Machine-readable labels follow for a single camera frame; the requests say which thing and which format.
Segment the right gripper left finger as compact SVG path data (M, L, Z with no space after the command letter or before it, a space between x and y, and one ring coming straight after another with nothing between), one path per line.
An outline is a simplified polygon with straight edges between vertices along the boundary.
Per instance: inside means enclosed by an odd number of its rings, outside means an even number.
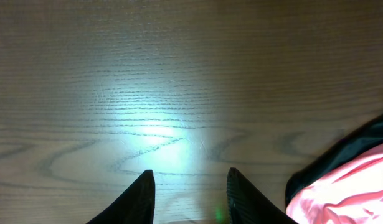
M111 205L87 224L152 224L155 193L153 171L146 170Z

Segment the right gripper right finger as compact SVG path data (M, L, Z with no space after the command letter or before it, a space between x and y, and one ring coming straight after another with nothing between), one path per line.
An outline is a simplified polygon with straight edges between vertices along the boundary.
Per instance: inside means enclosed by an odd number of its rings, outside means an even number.
M234 167L227 174L226 193L231 224L297 224Z

